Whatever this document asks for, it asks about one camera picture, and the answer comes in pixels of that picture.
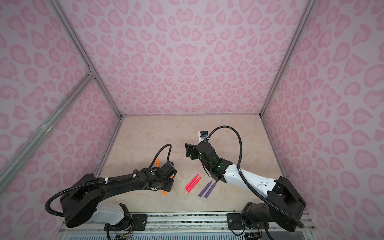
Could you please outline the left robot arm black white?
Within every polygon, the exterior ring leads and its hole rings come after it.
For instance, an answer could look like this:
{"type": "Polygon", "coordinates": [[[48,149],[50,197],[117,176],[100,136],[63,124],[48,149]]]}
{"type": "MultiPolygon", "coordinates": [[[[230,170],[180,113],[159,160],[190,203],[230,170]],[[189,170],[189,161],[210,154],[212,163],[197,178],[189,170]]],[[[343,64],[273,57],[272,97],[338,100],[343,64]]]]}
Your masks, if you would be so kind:
{"type": "Polygon", "coordinates": [[[106,230],[127,230],[133,224],[127,206],[109,206],[103,201],[132,191],[170,192],[176,173],[174,164],[167,162],[160,168],[134,170],[131,174],[112,178],[87,174],[60,198],[66,226],[75,228],[87,222],[97,222],[104,223],[106,230]]]}

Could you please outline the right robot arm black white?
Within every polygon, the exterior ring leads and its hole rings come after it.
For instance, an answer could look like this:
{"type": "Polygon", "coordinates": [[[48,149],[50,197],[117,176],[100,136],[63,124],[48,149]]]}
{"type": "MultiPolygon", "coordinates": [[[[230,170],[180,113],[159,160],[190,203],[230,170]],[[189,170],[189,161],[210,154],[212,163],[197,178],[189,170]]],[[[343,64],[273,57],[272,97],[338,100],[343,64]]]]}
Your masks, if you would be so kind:
{"type": "Polygon", "coordinates": [[[264,222],[276,223],[288,232],[305,227],[301,217],[306,203],[287,178],[275,180],[242,170],[220,158],[208,142],[185,144],[185,148],[186,157],[199,160],[216,182],[244,188],[262,200],[260,204],[248,202],[241,211],[240,220],[246,229],[253,229],[264,222]]]}

